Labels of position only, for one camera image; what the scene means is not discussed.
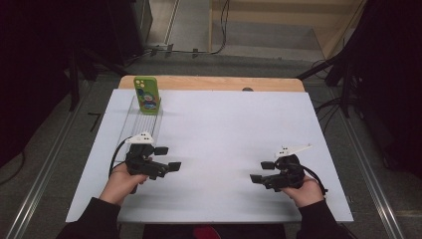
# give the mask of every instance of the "clear plastic stand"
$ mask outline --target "clear plastic stand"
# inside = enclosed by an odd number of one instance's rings
[[[154,143],[152,145],[155,146],[158,139],[162,115],[163,110],[161,104],[157,115],[143,114],[139,109],[139,103],[137,101],[137,98],[133,97],[116,147],[118,147],[118,145],[127,138],[145,131],[149,132],[152,135],[152,138],[154,139]],[[117,156],[115,157],[115,162],[124,161],[125,155],[128,152],[129,147],[130,143],[125,143],[121,147],[121,149],[118,151]]]

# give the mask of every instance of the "person's hand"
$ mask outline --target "person's hand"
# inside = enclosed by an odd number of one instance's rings
[[[142,184],[148,176],[130,175],[127,172],[126,163],[114,168],[105,189],[100,195],[100,200],[109,202],[111,204],[122,205],[124,199],[132,192],[137,184]]]
[[[286,187],[280,189],[288,194],[298,207],[305,207],[323,200],[317,181],[307,175],[304,177],[304,185],[301,188]]]

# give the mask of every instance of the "white table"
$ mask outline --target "white table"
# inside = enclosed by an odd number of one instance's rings
[[[148,180],[125,200],[118,220],[141,223],[272,223],[300,221],[283,193],[251,182],[250,174],[275,174],[260,162],[275,160],[281,145],[312,144],[297,154],[329,190],[337,221],[352,221],[347,201],[307,93],[160,91],[164,115],[157,145],[163,163],[178,172]],[[106,185],[109,162],[134,96],[115,90],[87,161],[67,222],[77,220]]]

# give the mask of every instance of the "black curtain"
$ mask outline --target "black curtain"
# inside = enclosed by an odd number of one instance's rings
[[[0,167],[19,154],[70,91],[48,1],[0,1]]]
[[[422,1],[369,0],[353,46],[366,122],[389,166],[422,177]]]

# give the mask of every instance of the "black sleeve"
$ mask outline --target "black sleeve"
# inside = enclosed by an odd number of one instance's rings
[[[66,225],[57,239],[118,239],[117,215],[120,207],[92,198],[78,221]]]
[[[298,239],[350,238],[348,233],[335,222],[325,200],[301,207],[299,211],[302,214],[302,226],[297,235]]]

